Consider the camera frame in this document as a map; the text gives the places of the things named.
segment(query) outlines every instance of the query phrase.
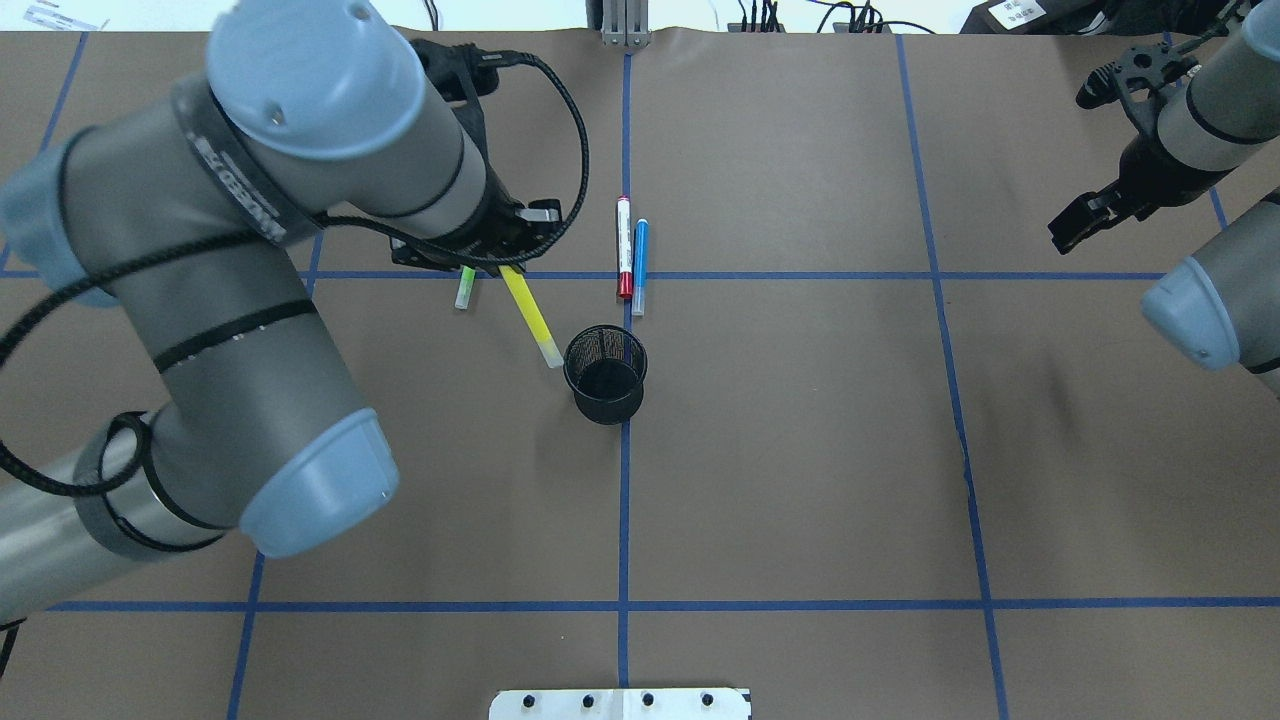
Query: marker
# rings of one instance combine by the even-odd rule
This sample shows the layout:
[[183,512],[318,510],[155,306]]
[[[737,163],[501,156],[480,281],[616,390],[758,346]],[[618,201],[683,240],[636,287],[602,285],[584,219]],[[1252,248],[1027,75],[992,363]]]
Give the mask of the marker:
[[618,197],[618,297],[631,300],[635,275],[631,273],[631,200]]
[[559,368],[564,365],[564,357],[559,354],[559,347],[556,347],[556,341],[552,340],[552,331],[547,327],[547,320],[543,319],[541,311],[538,310],[538,302],[534,301],[534,293],[529,291],[525,275],[507,265],[502,265],[498,269],[502,272],[502,279],[507,281],[507,290],[511,291],[511,297],[516,300],[516,307],[520,307],[520,314],[525,316],[529,332],[534,334],[538,350],[543,351],[547,366]]
[[458,282],[458,296],[453,299],[453,306],[466,310],[471,305],[471,286],[476,282],[476,269],[462,265],[462,281]]
[[644,315],[644,275],[649,256],[649,220],[640,218],[636,220],[636,291],[631,299],[631,316]]

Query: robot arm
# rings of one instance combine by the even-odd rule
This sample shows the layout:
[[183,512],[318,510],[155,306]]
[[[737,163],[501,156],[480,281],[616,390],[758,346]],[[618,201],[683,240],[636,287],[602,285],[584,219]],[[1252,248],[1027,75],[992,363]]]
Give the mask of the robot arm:
[[[1120,158],[1120,177],[1082,195],[1052,223],[1053,245],[1070,252],[1124,219],[1185,205],[1280,136],[1280,0],[1258,5],[1185,87],[1170,83],[1196,67],[1176,49],[1134,47],[1085,85],[1119,99],[1138,127]],[[1130,92],[1151,90],[1147,102]],[[1239,363],[1280,395],[1280,188],[1263,197],[1142,300],[1156,329],[1207,369]]]
[[[556,201],[507,195],[474,102],[518,63],[540,61],[411,46],[367,3],[242,0],[210,36],[205,74],[0,187],[0,228],[51,288],[200,238],[261,236],[83,296],[123,306],[172,401],[118,416],[44,479],[0,487],[0,625],[236,527],[269,557],[302,552],[389,501],[387,441],[283,246],[339,224],[323,213],[348,201],[390,225],[406,264],[544,252],[576,208],[562,223]],[[580,206],[586,138],[570,108]],[[115,489],[87,492],[122,470]]]

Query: blue marker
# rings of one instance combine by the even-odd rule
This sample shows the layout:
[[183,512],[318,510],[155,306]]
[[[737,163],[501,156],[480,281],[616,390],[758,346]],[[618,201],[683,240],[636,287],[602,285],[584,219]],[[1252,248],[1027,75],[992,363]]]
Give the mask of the blue marker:
[[631,315],[639,318],[644,315],[644,277],[645,263],[649,260],[649,220],[644,218],[636,220],[636,261],[635,261],[635,278],[636,287],[631,297]]

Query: sticker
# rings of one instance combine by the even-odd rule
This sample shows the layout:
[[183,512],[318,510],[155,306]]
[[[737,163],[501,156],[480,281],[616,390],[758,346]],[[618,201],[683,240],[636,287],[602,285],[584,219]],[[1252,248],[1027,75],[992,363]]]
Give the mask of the sticker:
[[1036,18],[1043,18],[1048,13],[1039,6],[1036,0],[1005,0],[998,5],[987,8],[996,22],[1005,26],[1005,29],[1021,27]]
[[[52,5],[52,3],[41,3],[41,4],[56,8],[56,5]],[[27,12],[23,14],[23,19],[29,23],[36,23],[37,26],[47,27],[50,29],[73,29],[77,32],[102,29],[102,27],[106,26],[105,22],[101,26],[86,23],[83,20],[78,20],[76,18],[64,15],[56,10],[50,10],[49,8],[41,8],[38,5],[28,6]]]

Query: green marker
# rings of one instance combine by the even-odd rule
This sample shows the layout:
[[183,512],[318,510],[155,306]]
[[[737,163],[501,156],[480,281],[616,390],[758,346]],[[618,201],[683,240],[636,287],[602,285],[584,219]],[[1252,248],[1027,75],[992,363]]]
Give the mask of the green marker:
[[462,281],[458,282],[458,296],[453,299],[453,306],[466,310],[471,305],[471,286],[476,282],[476,269],[462,266]]

